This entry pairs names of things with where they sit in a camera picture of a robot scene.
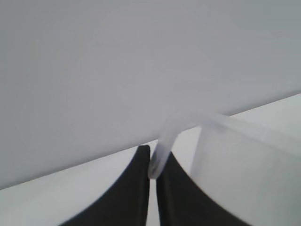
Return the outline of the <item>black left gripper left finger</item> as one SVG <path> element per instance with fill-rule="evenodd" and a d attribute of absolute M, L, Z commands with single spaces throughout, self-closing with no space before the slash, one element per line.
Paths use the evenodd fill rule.
<path fill-rule="evenodd" d="M 149 145 L 137 148 L 132 160 L 113 185 L 94 203 L 63 226 L 144 226 L 148 213 L 150 180 Z"/>

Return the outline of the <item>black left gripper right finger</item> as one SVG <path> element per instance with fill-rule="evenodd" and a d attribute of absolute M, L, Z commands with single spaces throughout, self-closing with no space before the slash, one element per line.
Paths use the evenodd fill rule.
<path fill-rule="evenodd" d="M 156 179 L 162 226 L 246 226 L 207 196 L 188 176 L 171 153 Z"/>

